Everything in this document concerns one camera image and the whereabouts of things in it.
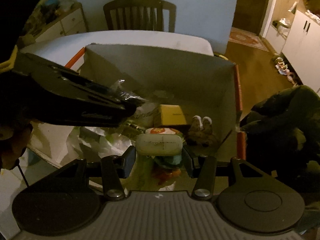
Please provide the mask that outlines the person left hand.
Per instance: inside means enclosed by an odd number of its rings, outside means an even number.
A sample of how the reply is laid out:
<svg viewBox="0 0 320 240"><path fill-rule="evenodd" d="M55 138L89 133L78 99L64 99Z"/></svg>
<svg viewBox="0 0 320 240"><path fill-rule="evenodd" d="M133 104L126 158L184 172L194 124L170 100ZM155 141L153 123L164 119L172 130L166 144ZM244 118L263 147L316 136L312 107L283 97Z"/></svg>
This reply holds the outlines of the person left hand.
<svg viewBox="0 0 320 240"><path fill-rule="evenodd" d="M17 165L17 160L27 148L32 131L31 123L1 127L1 169L12 170Z"/></svg>

